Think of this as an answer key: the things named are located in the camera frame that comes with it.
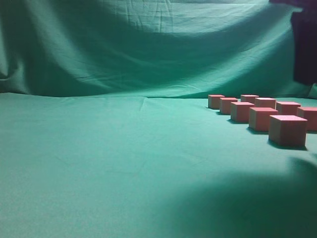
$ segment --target green backdrop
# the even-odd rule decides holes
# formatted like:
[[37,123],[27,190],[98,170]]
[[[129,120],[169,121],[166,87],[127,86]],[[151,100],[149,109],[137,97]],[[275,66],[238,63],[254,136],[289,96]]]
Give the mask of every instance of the green backdrop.
[[268,0],[0,0],[0,90],[305,97],[294,10]]

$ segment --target table surface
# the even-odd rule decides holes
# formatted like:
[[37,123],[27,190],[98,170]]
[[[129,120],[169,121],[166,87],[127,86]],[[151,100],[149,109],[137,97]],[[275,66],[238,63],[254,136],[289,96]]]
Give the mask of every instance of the table surface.
[[317,133],[278,147],[207,104],[0,94],[0,237],[316,238]]

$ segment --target pink cube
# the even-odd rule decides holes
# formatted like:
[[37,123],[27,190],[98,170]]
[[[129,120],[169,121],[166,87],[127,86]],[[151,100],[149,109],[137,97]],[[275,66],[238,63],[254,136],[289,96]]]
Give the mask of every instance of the pink cube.
[[294,115],[270,116],[268,138],[282,146],[305,146],[307,120]]
[[220,112],[222,114],[230,114],[231,103],[237,102],[236,98],[220,98]]
[[273,108],[250,108],[249,127],[256,131],[268,131],[269,116],[277,115]]
[[250,107],[254,107],[254,104],[249,102],[231,103],[231,119],[236,122],[249,122]]
[[224,98],[223,95],[208,95],[208,108],[219,109],[220,98]]
[[305,118],[307,122],[307,130],[317,130],[317,108],[316,107],[299,107],[297,108],[297,116]]
[[274,98],[255,98],[257,108],[273,108],[275,109],[276,100]]
[[276,109],[280,115],[297,115],[297,108],[301,105],[295,102],[276,102]]
[[255,99],[258,98],[259,95],[241,95],[241,102],[249,102],[255,103]]

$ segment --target cube side face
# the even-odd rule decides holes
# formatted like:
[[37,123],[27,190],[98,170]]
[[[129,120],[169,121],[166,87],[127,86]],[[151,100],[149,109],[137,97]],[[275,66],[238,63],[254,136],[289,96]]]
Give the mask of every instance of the cube side face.
[[281,132],[281,121],[270,116],[269,117],[269,129],[268,129],[269,140],[279,144],[280,143],[280,132]]
[[258,98],[258,95],[241,95],[241,102],[255,103],[255,99]]
[[281,104],[276,103],[276,109],[280,115],[297,115],[297,109],[300,107],[300,104]]
[[249,122],[249,111],[250,107],[253,107],[254,105],[240,105],[237,107],[237,117],[236,121],[237,122],[244,122],[248,123]]
[[223,98],[222,95],[208,95],[208,108],[210,109],[219,109],[220,107],[220,98]]
[[261,99],[255,98],[255,105],[257,108],[276,108],[276,100],[275,99]]
[[306,128],[306,121],[282,121],[278,144],[282,146],[305,146]]
[[303,118],[307,119],[307,130],[317,131],[317,112],[303,111]]
[[268,131],[269,130],[269,121],[270,115],[277,115],[278,111],[271,112],[258,112],[257,113],[257,126],[258,131]]
[[230,103],[231,104],[231,119],[234,121],[237,121],[237,113],[238,113],[238,107],[237,105]]
[[237,101],[238,99],[220,100],[220,112],[222,114],[229,115],[231,111],[231,103]]
[[278,110],[278,114],[283,115],[283,106],[279,103],[276,103],[276,109]]
[[250,108],[249,110],[249,127],[253,130],[257,127],[257,112]]

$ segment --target dark fabric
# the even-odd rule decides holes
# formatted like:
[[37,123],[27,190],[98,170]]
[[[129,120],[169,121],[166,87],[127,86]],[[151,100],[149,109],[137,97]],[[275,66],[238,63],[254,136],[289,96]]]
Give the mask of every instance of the dark fabric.
[[317,13],[294,12],[291,18],[295,41],[294,80],[317,83]]
[[317,9],[317,0],[269,0],[270,3],[284,3],[296,7]]

